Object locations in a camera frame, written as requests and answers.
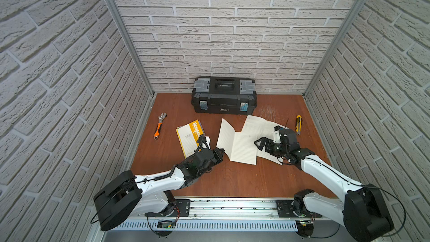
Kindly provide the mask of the yellow white cover notebook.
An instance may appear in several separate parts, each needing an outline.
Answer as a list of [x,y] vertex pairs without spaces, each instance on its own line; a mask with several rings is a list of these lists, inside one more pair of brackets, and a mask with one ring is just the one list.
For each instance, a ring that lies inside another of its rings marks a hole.
[[185,158],[194,154],[198,147],[199,137],[204,134],[204,130],[199,120],[176,129],[179,142]]

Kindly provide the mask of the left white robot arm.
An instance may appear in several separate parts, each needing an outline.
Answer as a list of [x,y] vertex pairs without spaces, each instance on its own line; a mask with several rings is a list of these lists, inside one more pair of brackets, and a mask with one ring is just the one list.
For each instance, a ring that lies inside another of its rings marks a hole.
[[171,170],[152,175],[120,173],[94,195],[96,215],[91,220],[109,231],[130,215],[154,213],[169,215],[176,206],[172,191],[187,188],[223,161],[224,149],[211,149],[205,135],[200,135],[198,147]]

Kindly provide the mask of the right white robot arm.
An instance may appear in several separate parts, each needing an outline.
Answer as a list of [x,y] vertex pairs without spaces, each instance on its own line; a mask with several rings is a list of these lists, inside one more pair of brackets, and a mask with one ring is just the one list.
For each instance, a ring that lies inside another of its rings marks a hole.
[[397,234],[383,197],[388,192],[373,184],[364,185],[353,180],[313,151],[302,148],[293,130],[276,126],[273,138],[261,137],[254,144],[281,164],[295,166],[311,175],[336,195],[336,198],[328,198],[311,189],[296,193],[291,207],[297,216],[319,214],[329,218],[345,227],[358,242]]

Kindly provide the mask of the open white lined notebook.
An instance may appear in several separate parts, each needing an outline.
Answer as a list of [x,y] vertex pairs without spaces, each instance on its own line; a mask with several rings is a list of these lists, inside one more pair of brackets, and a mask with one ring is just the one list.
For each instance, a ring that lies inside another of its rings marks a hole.
[[[248,115],[241,132],[254,136],[255,141],[262,137],[274,140],[274,128],[276,126],[281,127],[278,123],[267,121],[261,117]],[[259,149],[256,149],[256,156],[282,165],[275,156]]]

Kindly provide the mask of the yellow utility knife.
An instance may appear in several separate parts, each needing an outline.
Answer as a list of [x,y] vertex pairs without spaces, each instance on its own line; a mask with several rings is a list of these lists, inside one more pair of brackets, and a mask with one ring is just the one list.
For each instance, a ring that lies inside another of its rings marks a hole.
[[298,136],[301,134],[301,127],[302,127],[302,116],[297,115],[296,116],[296,124],[295,124],[295,132]]

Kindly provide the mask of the black plastic toolbox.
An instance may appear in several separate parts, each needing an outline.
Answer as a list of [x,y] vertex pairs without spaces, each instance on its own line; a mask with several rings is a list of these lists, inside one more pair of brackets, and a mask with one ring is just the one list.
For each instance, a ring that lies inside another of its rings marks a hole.
[[191,104],[197,113],[251,115],[257,107],[256,84],[249,78],[200,76]]

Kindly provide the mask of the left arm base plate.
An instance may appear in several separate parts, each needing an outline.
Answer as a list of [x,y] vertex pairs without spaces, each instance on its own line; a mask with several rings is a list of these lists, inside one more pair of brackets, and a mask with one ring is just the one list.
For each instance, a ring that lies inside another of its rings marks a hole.
[[188,217],[190,211],[191,200],[190,199],[176,199],[175,204],[169,204],[160,213],[145,213],[145,216],[149,217]]

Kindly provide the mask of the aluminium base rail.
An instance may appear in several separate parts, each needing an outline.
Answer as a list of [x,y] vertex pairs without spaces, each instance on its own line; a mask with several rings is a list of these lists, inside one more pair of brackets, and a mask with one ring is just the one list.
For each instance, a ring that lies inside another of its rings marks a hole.
[[133,215],[116,231],[269,231],[297,232],[315,220],[343,223],[344,204],[337,198],[311,194],[308,211],[322,218],[278,217],[276,200],[292,198],[204,198],[190,199],[188,217]]

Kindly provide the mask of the orange handled adjustable wrench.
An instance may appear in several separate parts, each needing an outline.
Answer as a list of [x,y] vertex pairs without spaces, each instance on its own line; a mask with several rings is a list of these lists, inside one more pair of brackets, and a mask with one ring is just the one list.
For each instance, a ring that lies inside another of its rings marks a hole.
[[158,121],[157,128],[156,128],[156,131],[155,131],[154,136],[153,136],[154,140],[159,139],[159,136],[161,134],[162,122],[166,117],[167,117],[166,113],[162,113],[160,116],[158,116],[159,121]]

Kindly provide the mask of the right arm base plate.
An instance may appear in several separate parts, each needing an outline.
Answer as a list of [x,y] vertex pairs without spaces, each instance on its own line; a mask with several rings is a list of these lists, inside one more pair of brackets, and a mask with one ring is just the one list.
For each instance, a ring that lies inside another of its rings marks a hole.
[[278,217],[322,218],[321,215],[310,212],[302,201],[297,199],[276,200]]

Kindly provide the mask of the right aluminium corner post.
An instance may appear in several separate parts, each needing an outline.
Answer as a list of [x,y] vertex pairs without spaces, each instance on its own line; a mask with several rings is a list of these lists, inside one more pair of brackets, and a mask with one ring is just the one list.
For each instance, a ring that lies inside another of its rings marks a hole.
[[328,50],[322,57],[321,62],[319,63],[314,75],[312,76],[312,79],[310,80],[310,83],[308,84],[305,92],[302,94],[303,99],[306,100],[309,95],[311,94],[311,91],[313,90],[316,82],[318,81],[319,77],[321,76],[323,70],[326,68],[327,64],[329,63],[332,56],[334,56],[338,46],[346,36],[346,34],[349,32],[350,27],[352,26],[353,22],[357,18],[359,12],[361,11],[362,7],[366,3],[367,0],[355,0],[354,4],[352,5],[351,9],[349,10],[346,18],[342,22],[338,32],[335,34],[333,41],[331,42]]

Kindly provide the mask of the aluminium corner post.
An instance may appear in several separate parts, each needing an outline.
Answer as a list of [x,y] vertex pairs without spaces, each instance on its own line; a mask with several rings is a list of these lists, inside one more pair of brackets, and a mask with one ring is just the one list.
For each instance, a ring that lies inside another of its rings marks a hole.
[[313,90],[316,82],[318,81],[319,77],[321,76],[323,70],[326,68],[327,64],[329,63],[332,56],[334,56],[338,46],[346,36],[346,34],[349,32],[350,27],[352,26],[353,22],[357,18],[359,12],[361,11],[362,7],[366,3],[367,0],[355,0],[354,4],[352,5],[351,9],[349,10],[346,18],[342,22],[338,32],[335,34],[333,41],[331,42],[328,50],[322,57],[321,62],[319,63],[314,75],[312,76],[312,79],[310,80],[310,83],[308,84],[305,92],[302,94],[303,99],[306,100],[309,95],[311,94],[311,91]]
[[149,81],[149,78],[146,75],[146,72],[144,70],[144,67],[142,66],[142,62],[140,59],[140,56],[137,53],[137,49],[133,43],[132,37],[127,29],[127,26],[124,22],[124,19],[120,13],[120,9],[116,3],[115,0],[105,0],[106,5],[111,13],[111,16],[118,28],[118,31],[125,43],[125,47],[128,49],[130,56],[137,68],[138,73],[140,74],[143,83],[145,85],[146,90],[148,91],[149,95],[154,97],[155,91],[151,86],[151,83]]

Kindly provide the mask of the left aluminium corner post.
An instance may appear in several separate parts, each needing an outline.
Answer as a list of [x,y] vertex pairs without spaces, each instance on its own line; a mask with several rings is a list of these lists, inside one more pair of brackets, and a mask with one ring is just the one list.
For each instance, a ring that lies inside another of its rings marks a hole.
[[146,90],[148,91],[149,95],[154,97],[155,91],[151,86],[151,83],[149,81],[149,78],[146,75],[146,72],[144,70],[144,67],[142,66],[142,62],[140,59],[140,56],[137,53],[137,49],[133,43],[132,37],[127,29],[127,26],[124,22],[124,19],[120,13],[120,9],[116,3],[115,0],[105,0],[106,5],[111,13],[111,16],[118,28],[118,31],[125,43],[125,47],[128,49],[130,56],[137,68],[138,73],[140,74],[143,83],[145,85]]

